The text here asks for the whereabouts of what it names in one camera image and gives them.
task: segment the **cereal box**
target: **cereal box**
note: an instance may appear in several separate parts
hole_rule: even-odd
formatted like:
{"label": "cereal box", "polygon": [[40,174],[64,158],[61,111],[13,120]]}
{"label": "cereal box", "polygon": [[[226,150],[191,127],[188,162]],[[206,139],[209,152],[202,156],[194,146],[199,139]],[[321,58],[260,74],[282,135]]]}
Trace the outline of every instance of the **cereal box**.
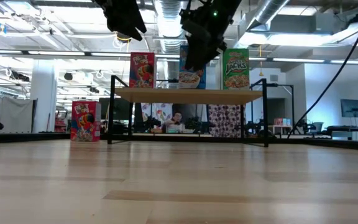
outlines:
{"label": "cereal box", "polygon": [[227,49],[223,54],[223,89],[249,89],[248,49]]}
{"label": "cereal box", "polygon": [[154,53],[131,53],[129,87],[154,88],[155,62]]}
{"label": "cereal box", "polygon": [[193,69],[185,69],[186,58],[188,53],[188,46],[180,46],[180,61],[179,61],[179,88],[197,88],[205,89],[206,86],[206,65],[202,70],[194,72]]}
{"label": "cereal box", "polygon": [[72,141],[100,140],[101,105],[96,101],[73,101],[70,139]]}

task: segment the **black metal frame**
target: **black metal frame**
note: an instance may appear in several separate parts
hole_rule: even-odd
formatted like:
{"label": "black metal frame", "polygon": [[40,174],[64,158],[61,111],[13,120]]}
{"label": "black metal frame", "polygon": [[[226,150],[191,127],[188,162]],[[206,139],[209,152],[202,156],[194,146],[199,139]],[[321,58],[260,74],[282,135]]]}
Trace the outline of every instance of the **black metal frame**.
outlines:
{"label": "black metal frame", "polygon": [[[250,86],[250,89],[252,90],[253,87],[255,87],[255,86],[261,86],[261,84],[254,83],[253,85]],[[294,108],[295,99],[294,99],[294,96],[293,96],[293,92],[294,92],[293,91],[293,85],[282,85],[282,84],[276,84],[276,83],[268,83],[268,84],[266,84],[266,86],[267,87],[288,86],[288,87],[291,88],[292,128],[295,129],[295,108]],[[254,122],[254,102],[253,101],[251,101],[251,121]]]}
{"label": "black metal frame", "polygon": [[[129,105],[129,128],[127,136],[113,136],[113,121],[114,121],[114,95],[116,94],[116,81],[123,84],[124,87],[128,87],[126,83],[124,83],[120,78],[115,75],[111,76],[111,89],[110,89],[110,107],[109,107],[109,123],[108,123],[108,144],[112,144],[112,140],[138,140],[138,141],[206,141],[206,142],[241,142],[241,143],[262,143],[264,147],[269,146],[269,131],[267,122],[264,123],[264,136],[258,140],[255,139],[246,139],[244,138],[244,105],[240,106],[241,111],[241,137],[240,138],[216,138],[216,137],[184,137],[184,136],[133,136],[132,135],[132,109],[133,103]],[[267,121],[267,80],[266,78],[262,78],[257,81],[253,85],[251,85],[251,89],[255,85],[262,85],[262,100],[263,100],[263,110],[264,110],[264,120]]]}

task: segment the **red cereal box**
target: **red cereal box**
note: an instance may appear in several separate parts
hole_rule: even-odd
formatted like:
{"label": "red cereal box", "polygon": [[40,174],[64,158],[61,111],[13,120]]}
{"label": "red cereal box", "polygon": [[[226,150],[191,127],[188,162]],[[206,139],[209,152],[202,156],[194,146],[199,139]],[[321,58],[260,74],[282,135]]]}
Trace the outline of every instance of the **red cereal box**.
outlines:
{"label": "red cereal box", "polygon": [[72,141],[100,140],[101,105],[96,101],[73,101],[70,139]]}
{"label": "red cereal box", "polygon": [[129,70],[129,87],[154,88],[155,55],[154,53],[131,53]]}

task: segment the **monitor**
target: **monitor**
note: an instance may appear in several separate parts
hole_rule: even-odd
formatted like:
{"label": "monitor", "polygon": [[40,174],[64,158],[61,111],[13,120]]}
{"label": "monitor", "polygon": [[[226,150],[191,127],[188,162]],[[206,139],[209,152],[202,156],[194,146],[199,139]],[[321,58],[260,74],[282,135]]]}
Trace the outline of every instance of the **monitor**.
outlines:
{"label": "monitor", "polygon": [[[108,108],[110,104],[110,98],[100,98],[101,104],[101,117],[102,119],[108,118]],[[128,120],[129,119],[129,102],[123,98],[114,99],[114,120]]]}
{"label": "monitor", "polygon": [[343,118],[358,118],[358,100],[341,100]]}

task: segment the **person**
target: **person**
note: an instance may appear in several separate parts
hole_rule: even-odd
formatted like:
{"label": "person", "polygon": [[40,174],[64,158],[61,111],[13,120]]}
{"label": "person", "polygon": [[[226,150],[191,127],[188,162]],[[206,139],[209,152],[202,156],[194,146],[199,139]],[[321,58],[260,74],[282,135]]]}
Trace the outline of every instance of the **person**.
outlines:
{"label": "person", "polygon": [[166,133],[182,133],[185,130],[185,125],[181,123],[181,113],[175,112],[172,119],[165,121]]}

